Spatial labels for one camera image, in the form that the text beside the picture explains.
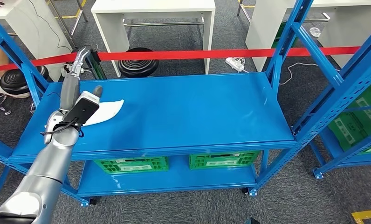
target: green plastic crate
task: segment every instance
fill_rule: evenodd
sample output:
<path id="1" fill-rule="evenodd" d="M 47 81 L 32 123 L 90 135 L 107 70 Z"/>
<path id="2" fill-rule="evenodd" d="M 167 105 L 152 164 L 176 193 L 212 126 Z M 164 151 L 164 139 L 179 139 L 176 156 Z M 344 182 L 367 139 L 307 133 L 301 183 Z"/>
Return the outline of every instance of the green plastic crate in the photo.
<path id="1" fill-rule="evenodd" d="M 94 162 L 108 174 L 163 171 L 169 169 L 167 156 L 94 160 Z"/>
<path id="2" fill-rule="evenodd" d="M 215 167 L 245 167 L 257 158 L 259 151 L 220 154 L 191 154 L 190 169 Z"/>
<path id="3" fill-rule="evenodd" d="M 277 43 L 279 42 L 280 40 L 280 36 L 282 35 L 283 33 L 283 30 L 284 30 L 284 27 L 286 26 L 286 23 L 287 22 L 282 22 L 279 26 L 279 30 L 277 31 L 276 33 L 276 37 L 275 37 L 275 40 L 273 40 L 273 44 L 272 44 L 272 48 L 276 48 L 277 46 Z M 298 37 L 295 38 L 294 42 L 293 42 L 293 45 L 291 45 L 291 47 L 293 47 L 295 45 L 295 42 L 298 40 Z"/>
<path id="4" fill-rule="evenodd" d="M 371 106 L 371 86 L 357 97 L 348 108 Z M 344 112 L 329 125 L 344 151 L 371 135 L 371 110 Z"/>

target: red ribbon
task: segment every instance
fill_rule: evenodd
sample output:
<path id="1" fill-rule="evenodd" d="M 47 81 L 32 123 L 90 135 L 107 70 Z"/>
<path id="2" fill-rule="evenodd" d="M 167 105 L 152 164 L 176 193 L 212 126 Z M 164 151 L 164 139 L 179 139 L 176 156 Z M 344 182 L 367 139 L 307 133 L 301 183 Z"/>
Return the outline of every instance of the red ribbon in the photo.
<path id="1" fill-rule="evenodd" d="M 324 55 L 352 55 L 360 47 L 328 47 L 320 48 Z M 275 49 L 232 49 L 232 50 L 191 50 L 191 51 L 153 51 L 153 52 L 115 52 L 98 53 L 102 61 L 108 60 L 173 60 L 173 59 L 203 59 L 203 58 L 227 58 L 227 57 L 271 57 Z M 47 57 L 32 60 L 34 66 L 72 62 L 77 53 Z M 289 57 L 310 56 L 306 48 L 291 48 L 287 54 Z M 15 64 L 1 65 L 0 70 L 16 69 Z"/>

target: black round stool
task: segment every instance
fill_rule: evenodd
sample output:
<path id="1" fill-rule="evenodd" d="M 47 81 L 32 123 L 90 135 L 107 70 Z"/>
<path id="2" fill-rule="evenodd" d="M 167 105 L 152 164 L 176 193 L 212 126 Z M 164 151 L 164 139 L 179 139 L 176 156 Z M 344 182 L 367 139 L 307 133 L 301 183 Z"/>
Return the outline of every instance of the black round stool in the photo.
<path id="1" fill-rule="evenodd" d="M 37 66 L 36 68 L 47 81 L 52 82 L 45 66 Z M 6 71 L 0 79 L 0 86 L 4 91 L 13 95 L 29 92 L 25 76 L 19 69 Z"/>
<path id="2" fill-rule="evenodd" d="M 127 52 L 151 52 L 148 48 L 132 48 Z M 127 78 L 144 78 L 158 68 L 158 60 L 119 60 L 118 69 Z"/>

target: white desk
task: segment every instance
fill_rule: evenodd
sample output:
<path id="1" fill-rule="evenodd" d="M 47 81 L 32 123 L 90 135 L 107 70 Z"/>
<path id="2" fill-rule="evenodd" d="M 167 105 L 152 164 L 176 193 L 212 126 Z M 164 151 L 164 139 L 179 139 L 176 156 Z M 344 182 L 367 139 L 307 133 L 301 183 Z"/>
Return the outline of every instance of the white desk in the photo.
<path id="1" fill-rule="evenodd" d="M 246 37 L 248 49 L 271 48 L 280 23 L 295 0 L 257 0 Z M 314 0 L 312 9 L 332 12 L 319 42 L 324 47 L 361 45 L 371 34 L 371 0 Z M 333 56 L 343 66 L 351 55 Z M 261 71 L 266 57 L 253 57 Z"/>
<path id="2" fill-rule="evenodd" d="M 108 52 L 125 52 L 129 40 L 123 19 L 199 18 L 203 16 L 203 50 L 212 48 L 214 0 L 96 0 L 91 12 Z M 113 62 L 118 77 L 120 72 Z M 210 59 L 205 59 L 205 72 L 209 72 Z"/>
<path id="3" fill-rule="evenodd" d="M 1 1 L 5 5 L 0 7 L 0 20 L 9 24 L 36 59 L 70 53 L 69 49 L 72 48 L 44 0 Z M 49 75 L 54 81 L 61 75 L 62 64 L 47 65 Z"/>

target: robotic arm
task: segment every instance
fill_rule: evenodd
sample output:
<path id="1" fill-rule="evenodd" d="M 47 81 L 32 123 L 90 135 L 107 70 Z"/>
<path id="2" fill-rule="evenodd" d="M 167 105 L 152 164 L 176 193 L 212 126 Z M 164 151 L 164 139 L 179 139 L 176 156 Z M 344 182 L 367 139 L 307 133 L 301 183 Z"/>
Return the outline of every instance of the robotic arm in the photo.
<path id="1" fill-rule="evenodd" d="M 102 87 L 80 94 L 80 72 L 89 54 L 82 48 L 63 81 L 60 108 L 45 125 L 44 143 L 17 190 L 0 206 L 0 224 L 49 224 L 81 126 L 99 108 Z"/>

